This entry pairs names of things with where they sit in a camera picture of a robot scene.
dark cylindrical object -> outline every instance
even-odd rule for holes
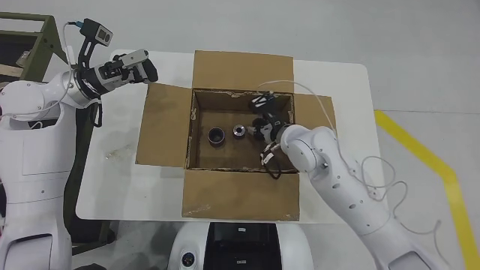
[[[245,137],[245,127],[241,124],[237,124],[233,127],[233,137],[237,140],[243,139]]]
[[[213,127],[208,132],[208,142],[215,148],[222,146],[225,143],[225,132],[219,127]]]

table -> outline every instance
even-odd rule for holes
[[[119,49],[112,53],[130,53]],[[193,53],[149,52],[159,83],[191,88]],[[360,64],[293,62],[295,81],[332,98],[342,150],[357,161],[380,156],[367,69]],[[103,127],[91,136],[76,213],[83,219],[207,221],[182,217],[184,170],[135,164],[147,85],[126,85],[105,94]],[[307,92],[295,85],[295,93]],[[368,162],[375,185],[383,185],[382,164]],[[306,174],[300,174],[301,224],[342,224]]]

cardboard box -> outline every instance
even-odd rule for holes
[[[148,87],[136,163],[186,169],[183,217],[298,221],[299,175],[288,158],[280,159],[287,173],[274,180],[260,165],[266,144],[251,136],[233,139],[232,132],[234,125],[251,125],[257,117],[247,104],[260,83],[293,79],[291,57],[195,52],[192,89]],[[292,83],[264,89],[277,95],[284,121],[307,128],[328,126],[313,95],[293,94]],[[335,121],[332,99],[321,100]],[[213,127],[226,133],[221,148],[212,148],[206,139]]]

gray floor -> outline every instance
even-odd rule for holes
[[[85,17],[103,23],[115,36],[109,48],[98,49],[92,64],[118,48],[230,50],[362,63],[373,107],[387,111],[456,170],[480,243],[480,0],[0,0],[0,10],[52,14],[58,23]],[[67,37],[80,45],[76,32]],[[441,219],[440,249],[453,269],[464,269],[441,179],[380,128],[379,144],[382,156],[410,185],[400,217],[417,230]],[[393,192],[389,203],[399,196]],[[116,243],[75,256],[73,263],[163,269],[179,225],[122,222]],[[318,269],[373,268],[348,227],[304,229]],[[431,237],[418,239],[434,252]]]

yellow floor line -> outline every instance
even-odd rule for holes
[[[437,157],[427,147],[423,146],[400,125],[395,123],[382,111],[375,111],[376,123],[388,134],[394,137],[401,145],[408,149],[425,165],[430,167],[443,180],[451,216],[453,217],[455,230],[465,262],[466,270],[480,269],[480,257],[470,220],[465,207],[464,199],[457,180],[455,170]]]

